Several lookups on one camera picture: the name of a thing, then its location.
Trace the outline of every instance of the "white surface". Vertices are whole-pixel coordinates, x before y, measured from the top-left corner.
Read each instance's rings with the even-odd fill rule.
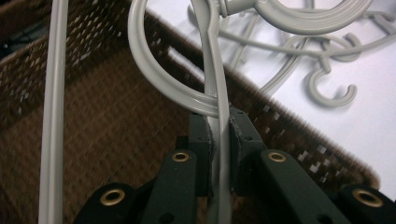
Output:
[[[303,0],[285,4],[301,7]],[[316,8],[330,8],[338,1],[317,1]],[[174,25],[183,35],[199,44],[199,33],[188,21],[188,0],[149,0],[148,8]],[[371,10],[381,10],[396,16],[396,1],[374,0]],[[230,29],[240,33],[248,24],[246,18],[234,15]],[[372,21],[361,20],[335,35],[355,34],[362,44],[384,36]],[[252,38],[264,43],[282,43],[280,32],[260,20]],[[219,45],[223,61],[230,63],[237,45],[222,38]],[[282,54],[261,49],[246,48],[247,62],[237,70],[253,80],[259,87],[268,81],[284,62]],[[329,96],[343,95],[347,86],[355,84],[358,94],[351,105],[329,108],[316,104],[306,91],[306,75],[318,66],[317,60],[303,57],[297,69],[273,97],[290,111],[307,121],[312,127],[361,161],[368,163],[380,175],[381,191],[392,200],[396,198],[396,43],[373,49],[351,63],[331,60],[332,72],[320,80],[319,90]]]

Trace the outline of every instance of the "gray plastic rod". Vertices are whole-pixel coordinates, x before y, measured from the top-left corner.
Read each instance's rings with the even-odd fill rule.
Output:
[[[52,2],[38,223],[63,222],[64,64],[68,0]]]

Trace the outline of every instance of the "metal grommet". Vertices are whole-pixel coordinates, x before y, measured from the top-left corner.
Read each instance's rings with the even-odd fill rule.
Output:
[[[286,157],[284,155],[277,152],[271,152],[270,154],[268,154],[268,157],[271,161],[283,162],[286,160]]]
[[[125,198],[125,192],[122,189],[110,189],[100,198],[100,203],[104,206],[111,206],[120,203]]]
[[[370,207],[381,207],[384,205],[382,200],[374,195],[372,192],[365,189],[354,189],[352,191],[353,197],[360,203],[364,203]]]
[[[172,159],[174,161],[186,161],[189,159],[189,154],[185,153],[185,152],[177,152],[172,156]]]

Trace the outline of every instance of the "wicker basket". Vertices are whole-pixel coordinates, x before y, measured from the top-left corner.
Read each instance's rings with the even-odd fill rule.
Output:
[[[157,92],[134,63],[126,38],[129,6],[111,0],[69,4],[64,223],[73,222],[104,184],[122,182],[137,188],[149,181],[177,136],[188,130],[189,111]],[[19,17],[26,8],[29,20],[49,23],[50,1],[15,0],[0,8],[0,24],[18,29],[31,24]],[[201,51],[155,17],[148,14],[145,21],[158,62],[180,82],[201,91],[202,82],[169,50],[202,69]],[[0,41],[16,32],[7,31],[0,33]],[[47,47],[48,37],[43,36],[0,62],[0,223],[37,223]],[[325,190],[337,191],[349,183],[378,188],[371,169],[259,94],[247,80],[225,70],[232,105],[248,113],[269,148],[289,152]],[[312,165],[318,170],[311,171]],[[233,221],[255,220],[251,208],[250,201],[235,200]],[[205,206],[200,206],[200,222],[204,212]]]

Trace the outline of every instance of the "hanger hook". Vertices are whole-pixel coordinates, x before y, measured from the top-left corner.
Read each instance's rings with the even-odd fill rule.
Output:
[[[359,18],[373,0],[344,0],[326,11],[299,11],[282,5],[278,0],[228,0],[227,14],[254,7],[269,23],[297,35],[323,35],[339,30]]]
[[[346,94],[338,99],[329,99],[323,96],[318,91],[318,80],[322,76],[327,74],[329,73],[326,73],[326,71],[323,68],[320,68],[319,70],[311,74],[311,77],[309,78],[309,82],[308,82],[308,90],[310,91],[312,97],[322,105],[331,106],[331,107],[338,107],[338,106],[350,104],[355,98],[356,93],[358,92],[358,88],[355,85],[348,86]]]

